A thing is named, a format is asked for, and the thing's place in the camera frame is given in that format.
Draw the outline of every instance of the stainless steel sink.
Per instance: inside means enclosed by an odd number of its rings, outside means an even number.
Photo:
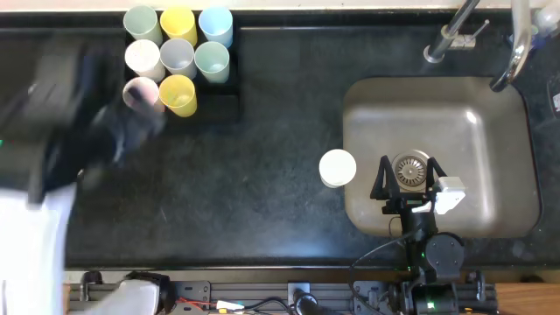
[[[540,203],[525,105],[513,87],[495,93],[489,82],[373,78],[350,87],[344,99],[344,149],[358,171],[345,186],[346,212],[359,230],[389,235],[392,216],[382,214],[383,201],[369,198],[383,155],[395,159],[404,192],[425,185],[425,156],[461,178],[466,197],[447,214],[436,215],[440,231],[516,237],[533,228]],[[391,227],[400,231],[399,220]]]

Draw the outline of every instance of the countertop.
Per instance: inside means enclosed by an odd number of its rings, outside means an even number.
[[[342,267],[387,242],[351,223],[344,189],[321,183],[319,160],[342,148],[342,99],[356,81],[503,71],[511,53],[505,11],[469,19],[462,32],[491,21],[473,50],[448,52],[438,65],[424,61],[423,49],[451,17],[444,11],[236,12],[241,120],[163,135],[112,167],[103,185],[80,191],[68,226],[68,267]],[[49,26],[120,25],[115,13],[42,18]],[[36,26],[29,21],[10,16],[0,26]],[[541,220],[526,237],[465,240],[466,268],[560,264],[560,121],[550,98],[560,92],[559,53],[557,38],[532,53],[514,84],[527,103]],[[18,61],[32,58],[25,56]],[[0,57],[5,73],[9,65]],[[406,268],[398,246],[365,264]]]

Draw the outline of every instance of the drain strainer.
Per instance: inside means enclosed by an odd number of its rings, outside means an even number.
[[[428,155],[420,150],[410,150],[399,154],[393,160],[393,169],[399,186],[409,191],[425,188]]]

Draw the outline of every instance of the chrome faucet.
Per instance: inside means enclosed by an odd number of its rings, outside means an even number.
[[[466,0],[448,25],[442,27],[433,45],[428,45],[423,56],[431,63],[438,63],[444,59],[449,49],[473,48],[475,37],[487,25],[487,21],[472,36],[459,35],[459,28],[463,25],[480,0]],[[494,92],[500,92],[510,84],[522,70],[523,64],[531,49],[531,13],[529,0],[511,0],[511,11],[514,22],[514,45],[506,71],[495,77],[490,83]]]

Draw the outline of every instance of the cup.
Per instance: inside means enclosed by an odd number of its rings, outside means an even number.
[[[161,14],[159,20],[170,39],[186,39],[193,47],[196,46],[197,35],[194,14],[186,7],[172,7]]]
[[[159,85],[159,99],[177,116],[188,117],[196,111],[196,93],[191,79],[171,75]]]
[[[194,53],[194,63],[211,83],[224,83],[229,78],[228,49],[217,42],[206,42]]]
[[[330,150],[319,161],[318,172],[325,186],[344,186],[356,175],[356,161],[352,154],[345,150]]]
[[[165,111],[165,105],[159,100],[158,84],[156,84],[156,82],[152,79],[138,77],[128,81],[124,85],[124,88],[122,89],[122,100],[128,107],[135,109],[136,102],[134,98],[127,93],[131,88],[137,88],[140,93],[142,93],[144,99],[146,99],[146,101],[153,106],[156,111]]]
[[[196,76],[194,48],[187,40],[173,38],[166,41],[159,50],[161,63],[172,74],[182,74],[189,79]]]
[[[122,23],[134,39],[148,39],[158,46],[164,41],[159,28],[158,14],[149,6],[139,5],[128,10]]]
[[[124,61],[139,76],[160,82],[165,77],[165,68],[159,60],[158,46],[148,40],[140,39],[126,49]]]
[[[234,41],[234,17],[226,7],[204,9],[199,16],[199,26],[208,41],[215,41],[229,48]]]

